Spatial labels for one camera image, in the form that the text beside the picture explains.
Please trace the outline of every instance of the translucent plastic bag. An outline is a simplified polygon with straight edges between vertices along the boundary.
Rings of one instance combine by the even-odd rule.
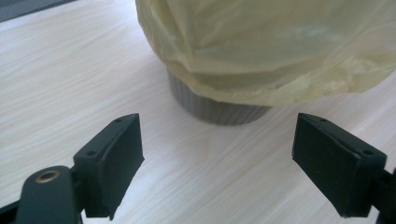
[[[196,94],[285,105],[396,70],[394,0],[136,0],[156,54]]]

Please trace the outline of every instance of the mounting hole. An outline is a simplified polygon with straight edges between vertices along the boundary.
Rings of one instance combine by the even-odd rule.
[[[58,178],[61,173],[57,170],[47,171],[35,178],[35,182],[44,184]]]
[[[374,155],[374,153],[372,151],[370,151],[370,150],[364,150],[363,153],[368,155],[368,156]]]
[[[96,154],[95,151],[88,151],[87,156],[94,156]]]

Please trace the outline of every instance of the wooden table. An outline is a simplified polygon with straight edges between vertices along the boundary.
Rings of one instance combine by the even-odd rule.
[[[77,1],[0,23],[0,206],[111,120],[139,113],[146,160],[113,223],[375,223],[342,219],[291,159],[297,114],[324,117],[396,166],[396,74],[360,94],[272,108],[248,125],[201,122],[168,88],[134,1]],[[87,219],[85,223],[107,223]]]

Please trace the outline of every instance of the cylindrical object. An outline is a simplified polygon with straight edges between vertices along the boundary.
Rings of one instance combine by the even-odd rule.
[[[270,108],[261,105],[236,105],[199,96],[168,71],[171,91],[177,101],[196,118],[220,125],[240,125],[259,119]]]

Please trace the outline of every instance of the black plastic bracket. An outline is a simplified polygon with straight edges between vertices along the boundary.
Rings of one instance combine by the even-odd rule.
[[[21,199],[0,209],[0,223],[82,223],[112,219],[143,162],[138,114],[113,120],[75,156],[75,166],[53,166],[29,176]]]
[[[396,175],[384,170],[383,152],[326,119],[299,114],[292,157],[340,216],[367,217],[374,205],[378,222],[396,223]]]

